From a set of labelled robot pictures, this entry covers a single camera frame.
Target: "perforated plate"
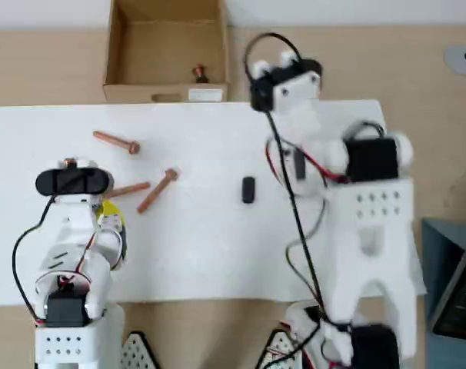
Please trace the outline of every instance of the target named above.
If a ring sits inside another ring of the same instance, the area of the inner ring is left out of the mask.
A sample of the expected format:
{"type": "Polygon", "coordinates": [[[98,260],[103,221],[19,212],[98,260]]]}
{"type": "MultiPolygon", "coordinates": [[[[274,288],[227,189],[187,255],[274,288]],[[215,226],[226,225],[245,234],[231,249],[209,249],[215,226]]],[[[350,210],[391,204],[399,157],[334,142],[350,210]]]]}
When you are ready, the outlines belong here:
{"type": "MultiPolygon", "coordinates": [[[[256,369],[264,368],[271,361],[289,354],[293,349],[291,338],[285,331],[279,329],[272,331],[268,343],[262,352],[262,356],[257,363],[256,369]]],[[[269,367],[269,369],[299,369],[301,366],[298,363],[298,357],[299,355],[296,355],[295,358],[282,361],[281,363],[269,367]]]]}
{"type": "Polygon", "coordinates": [[[159,369],[146,337],[141,332],[132,332],[122,346],[121,369],[159,369]]]}

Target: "screw head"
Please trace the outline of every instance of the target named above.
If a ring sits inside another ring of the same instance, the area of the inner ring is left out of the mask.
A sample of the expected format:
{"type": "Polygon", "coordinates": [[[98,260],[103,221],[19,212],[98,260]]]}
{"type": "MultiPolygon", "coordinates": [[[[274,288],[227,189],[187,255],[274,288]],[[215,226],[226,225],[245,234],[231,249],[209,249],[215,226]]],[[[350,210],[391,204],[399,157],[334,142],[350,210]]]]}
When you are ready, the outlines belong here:
{"type": "Polygon", "coordinates": [[[128,153],[130,155],[138,154],[141,150],[141,145],[137,141],[131,142],[131,145],[128,147],[128,153]]]}
{"type": "Polygon", "coordinates": [[[167,169],[165,171],[166,178],[170,178],[172,181],[176,181],[178,179],[178,172],[175,169],[167,169]]]}

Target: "red wire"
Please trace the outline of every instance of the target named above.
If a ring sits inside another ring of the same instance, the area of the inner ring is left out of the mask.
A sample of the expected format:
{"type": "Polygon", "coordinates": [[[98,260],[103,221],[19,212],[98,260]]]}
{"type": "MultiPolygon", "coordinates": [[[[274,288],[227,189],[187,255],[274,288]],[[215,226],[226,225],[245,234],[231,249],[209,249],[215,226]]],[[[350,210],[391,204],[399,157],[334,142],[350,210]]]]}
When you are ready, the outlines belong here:
{"type": "MultiPolygon", "coordinates": [[[[271,160],[271,155],[269,154],[269,147],[271,145],[271,142],[272,140],[269,139],[267,140],[267,142],[265,143],[265,157],[267,158],[267,162],[269,164],[269,168],[271,169],[272,171],[272,174],[276,177],[276,179],[278,181],[279,180],[279,176],[278,174],[276,173],[276,170],[275,170],[275,167],[274,167],[274,164],[272,163],[272,160],[271,160]]],[[[325,178],[329,178],[330,180],[334,181],[334,182],[347,182],[347,178],[346,176],[344,175],[337,175],[335,173],[332,173],[331,171],[329,171],[327,168],[324,168],[322,167],[319,163],[317,163],[310,155],[308,155],[306,153],[306,151],[302,150],[301,148],[291,144],[291,143],[288,143],[290,146],[292,146],[293,148],[297,148],[299,151],[301,151],[301,153],[304,155],[304,157],[310,162],[310,164],[312,164],[313,166],[315,166],[318,171],[320,171],[320,174],[325,177],[325,178]]]]}
{"type": "Polygon", "coordinates": [[[92,246],[92,243],[93,243],[93,239],[94,239],[94,238],[95,238],[95,233],[94,233],[94,234],[92,235],[92,237],[89,239],[88,244],[86,245],[85,250],[84,250],[83,253],[82,253],[81,259],[79,260],[78,265],[76,266],[76,270],[75,270],[76,273],[80,273],[79,269],[81,268],[82,262],[83,262],[84,259],[85,259],[86,251],[92,246]]]}
{"type": "MultiPolygon", "coordinates": [[[[89,239],[88,243],[86,244],[85,250],[82,253],[81,259],[79,259],[78,265],[76,265],[76,269],[74,270],[75,273],[81,274],[80,269],[82,263],[85,259],[86,251],[92,246],[93,239],[95,238],[95,233],[93,233],[92,237],[89,239]]],[[[63,288],[66,284],[71,283],[74,280],[75,276],[73,275],[67,281],[60,282],[60,288],[63,288]]]]}

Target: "wire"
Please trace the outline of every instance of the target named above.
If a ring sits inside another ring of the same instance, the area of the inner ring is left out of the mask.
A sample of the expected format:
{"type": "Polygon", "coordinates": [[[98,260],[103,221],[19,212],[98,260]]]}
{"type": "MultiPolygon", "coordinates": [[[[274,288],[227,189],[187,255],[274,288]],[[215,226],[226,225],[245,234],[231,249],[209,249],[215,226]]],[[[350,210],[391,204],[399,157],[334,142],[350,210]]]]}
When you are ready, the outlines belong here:
{"type": "Polygon", "coordinates": [[[269,111],[265,111],[265,115],[267,116],[269,125],[271,126],[271,130],[274,135],[274,140],[276,142],[276,145],[278,146],[279,157],[281,158],[282,175],[285,179],[286,190],[288,191],[288,194],[289,194],[289,200],[291,202],[293,215],[295,216],[296,227],[298,229],[298,234],[300,236],[300,241],[303,247],[303,252],[305,253],[305,257],[308,262],[308,270],[310,271],[311,279],[315,287],[315,292],[318,296],[318,305],[321,309],[322,316],[326,316],[325,305],[324,305],[324,300],[321,295],[320,285],[318,283],[317,275],[315,273],[315,267],[313,265],[313,260],[311,259],[310,251],[308,250],[307,240],[305,237],[305,233],[303,232],[303,226],[301,225],[300,214],[298,212],[298,206],[296,205],[296,200],[295,200],[295,193],[293,192],[293,188],[291,187],[291,182],[289,181],[289,177],[288,177],[288,169],[286,168],[285,158],[283,155],[281,136],[279,135],[279,132],[278,132],[278,129],[276,128],[274,120],[272,119],[271,113],[269,111]]]}
{"type": "Polygon", "coordinates": [[[373,128],[378,133],[378,137],[383,138],[385,136],[384,128],[378,123],[374,121],[360,121],[351,125],[342,135],[342,139],[344,141],[354,140],[356,136],[367,127],[373,128]]]}
{"type": "MultiPolygon", "coordinates": [[[[318,229],[320,228],[322,220],[324,218],[326,209],[327,209],[327,200],[325,198],[323,198],[323,200],[322,200],[322,209],[320,210],[320,213],[318,214],[317,221],[315,222],[314,227],[309,232],[307,232],[307,234],[306,234],[306,240],[307,241],[310,241],[310,239],[313,238],[315,236],[315,234],[318,232],[318,229]]],[[[308,287],[308,289],[310,290],[310,292],[313,295],[314,299],[318,302],[318,296],[315,293],[313,287],[310,285],[310,282],[308,282],[308,280],[305,278],[305,276],[295,267],[295,265],[291,261],[291,256],[290,256],[291,249],[295,248],[297,246],[300,246],[300,245],[301,245],[300,240],[296,239],[296,240],[293,240],[292,242],[290,242],[286,246],[286,249],[285,249],[286,261],[288,262],[288,264],[289,264],[290,268],[293,270],[293,272],[308,287]]]]}
{"type": "MultiPolygon", "coordinates": [[[[269,138],[266,142],[265,142],[265,156],[267,157],[267,160],[268,160],[268,163],[269,163],[269,167],[271,168],[271,171],[272,173],[274,174],[274,176],[276,177],[276,179],[281,182],[280,178],[278,177],[278,174],[274,168],[274,165],[272,164],[272,160],[271,160],[271,156],[269,154],[269,148],[270,148],[270,145],[272,143],[272,140],[273,138],[269,138]]],[[[282,142],[287,144],[288,146],[296,149],[296,150],[299,150],[303,156],[305,157],[305,159],[311,164],[313,165],[314,167],[317,168],[318,172],[320,173],[320,175],[322,176],[322,179],[324,180],[324,186],[327,187],[327,182],[325,181],[325,179],[330,179],[334,182],[337,182],[337,183],[340,183],[340,182],[347,182],[348,179],[346,176],[344,175],[337,175],[331,171],[329,171],[327,168],[325,167],[322,167],[319,163],[317,163],[310,155],[307,154],[307,152],[305,150],[303,150],[300,146],[297,146],[293,143],[291,143],[290,141],[288,140],[285,140],[284,138],[281,138],[282,142]]]]}
{"type": "Polygon", "coordinates": [[[291,50],[296,54],[296,58],[297,60],[300,62],[300,64],[302,65],[302,58],[301,58],[301,54],[300,52],[298,51],[298,49],[296,48],[295,45],[293,45],[293,43],[291,41],[289,41],[285,36],[283,35],[279,35],[278,33],[275,33],[275,32],[266,32],[266,33],[261,33],[260,35],[258,35],[257,37],[253,38],[247,45],[247,48],[245,49],[245,53],[243,54],[243,66],[244,66],[244,69],[245,69],[245,74],[247,75],[247,78],[248,78],[248,81],[252,84],[254,79],[253,77],[251,76],[251,72],[250,72],[250,68],[248,67],[248,57],[250,56],[251,54],[251,51],[252,49],[254,48],[254,46],[259,42],[261,41],[263,38],[276,38],[278,40],[281,40],[283,41],[287,46],[289,46],[291,48],[291,50]]]}
{"type": "MultiPolygon", "coordinates": [[[[278,33],[275,33],[275,32],[268,32],[268,33],[260,34],[260,35],[258,35],[257,37],[255,37],[253,40],[251,40],[248,43],[247,48],[246,48],[245,53],[244,53],[244,58],[243,58],[245,74],[247,75],[248,80],[251,82],[251,84],[254,84],[254,80],[253,80],[253,78],[251,76],[250,69],[248,67],[248,56],[251,54],[251,50],[254,48],[254,46],[260,40],[262,40],[263,38],[277,38],[278,40],[283,41],[296,54],[296,57],[297,57],[298,61],[300,62],[300,64],[302,64],[301,63],[302,59],[301,59],[300,52],[285,36],[279,35],[278,33]]],[[[258,94],[257,98],[259,98],[258,100],[259,100],[261,105],[265,104],[264,99],[261,98],[261,96],[259,95],[259,91],[256,88],[252,89],[252,93],[253,94],[258,94]]],[[[298,229],[298,234],[300,236],[301,245],[303,247],[303,252],[305,253],[305,257],[307,259],[308,270],[310,271],[311,279],[312,279],[313,285],[315,287],[315,292],[316,292],[316,294],[318,296],[318,300],[319,300],[318,305],[319,305],[319,308],[321,310],[321,315],[323,317],[326,317],[327,314],[325,312],[325,304],[324,304],[324,300],[323,300],[322,295],[321,295],[320,285],[318,283],[317,275],[315,273],[315,267],[313,265],[313,260],[311,259],[310,251],[308,250],[307,241],[306,241],[306,238],[305,238],[305,233],[303,232],[303,227],[301,225],[300,214],[298,212],[298,206],[296,205],[295,193],[293,192],[293,188],[291,186],[291,182],[289,181],[289,177],[288,177],[288,170],[286,168],[285,157],[283,155],[281,136],[279,135],[278,129],[276,128],[276,125],[274,123],[274,119],[272,118],[271,113],[269,112],[269,110],[265,106],[262,107],[262,110],[263,110],[263,112],[265,113],[265,116],[268,119],[269,125],[270,125],[271,130],[272,130],[272,134],[274,136],[274,140],[276,142],[276,145],[278,146],[279,158],[281,159],[281,171],[282,171],[282,175],[283,175],[283,177],[285,179],[286,190],[288,191],[289,200],[291,202],[291,207],[292,207],[292,210],[293,210],[293,215],[295,216],[296,227],[298,229]]]]}
{"type": "MultiPolygon", "coordinates": [[[[76,181],[79,181],[80,179],[83,179],[83,177],[86,177],[86,176],[87,176],[87,174],[79,175],[79,176],[74,177],[71,180],[67,181],[63,186],[61,186],[60,192],[62,192],[64,189],[66,189],[69,185],[72,185],[76,181]]],[[[24,231],[22,233],[22,235],[19,236],[18,240],[16,240],[15,246],[12,249],[12,276],[15,279],[16,287],[19,290],[19,294],[21,295],[23,301],[25,302],[26,308],[28,309],[28,312],[33,317],[33,320],[35,321],[36,324],[43,324],[44,320],[37,316],[37,314],[35,312],[35,309],[30,304],[30,301],[29,301],[28,297],[26,296],[25,290],[22,287],[22,284],[21,284],[21,282],[19,280],[19,277],[18,277],[18,271],[17,271],[17,265],[16,265],[16,255],[18,253],[18,248],[19,248],[19,245],[21,244],[21,241],[23,241],[23,239],[27,235],[29,235],[33,231],[36,231],[37,229],[39,229],[42,226],[43,222],[45,221],[45,218],[47,217],[48,210],[50,210],[50,207],[55,202],[55,198],[57,196],[58,196],[58,194],[55,193],[50,197],[50,199],[47,202],[47,205],[45,206],[45,209],[42,212],[42,216],[40,217],[40,220],[38,221],[37,225],[34,225],[33,227],[31,227],[31,228],[27,229],[26,231],[24,231]]]]}
{"type": "Polygon", "coordinates": [[[298,344],[293,351],[291,351],[289,354],[286,354],[283,357],[280,357],[279,359],[271,361],[269,364],[265,365],[263,369],[268,369],[272,367],[273,365],[276,365],[283,361],[294,358],[298,352],[303,350],[303,347],[305,347],[308,344],[308,342],[311,341],[311,339],[317,334],[319,330],[320,330],[320,324],[317,324],[317,327],[315,327],[315,329],[308,335],[308,337],[306,337],[300,344],[298,344]]]}

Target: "copper screw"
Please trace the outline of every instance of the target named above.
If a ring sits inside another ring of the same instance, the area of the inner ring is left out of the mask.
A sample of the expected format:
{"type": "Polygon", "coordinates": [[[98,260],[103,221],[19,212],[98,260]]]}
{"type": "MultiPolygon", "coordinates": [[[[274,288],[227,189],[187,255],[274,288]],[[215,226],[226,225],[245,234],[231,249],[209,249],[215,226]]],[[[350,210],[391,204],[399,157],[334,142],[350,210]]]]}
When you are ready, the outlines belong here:
{"type": "Polygon", "coordinates": [[[165,172],[165,176],[158,183],[158,185],[149,193],[149,195],[144,199],[144,201],[138,206],[138,213],[142,214],[156,201],[158,196],[163,192],[163,190],[170,184],[171,181],[176,181],[178,178],[178,173],[173,169],[168,169],[165,172]]]}
{"type": "Polygon", "coordinates": [[[93,136],[97,139],[108,142],[109,144],[120,146],[128,150],[130,155],[137,154],[141,150],[141,145],[137,141],[126,141],[122,140],[121,138],[109,135],[108,133],[104,133],[102,131],[93,131],[93,136]]]}
{"type": "Polygon", "coordinates": [[[71,167],[71,166],[73,166],[73,165],[76,165],[76,164],[77,164],[77,162],[76,162],[76,159],[74,159],[74,158],[66,158],[66,159],[64,159],[64,166],[65,166],[66,168],[69,168],[69,167],[71,167]]]}
{"type": "Polygon", "coordinates": [[[195,83],[209,83],[209,78],[205,75],[205,66],[202,64],[197,64],[192,73],[195,76],[195,83]]]}
{"type": "Polygon", "coordinates": [[[142,182],[137,183],[132,186],[126,186],[122,188],[117,188],[113,191],[110,191],[105,195],[105,198],[116,198],[117,196],[122,196],[124,194],[132,194],[137,191],[145,190],[146,188],[151,187],[151,182],[142,182]]]}

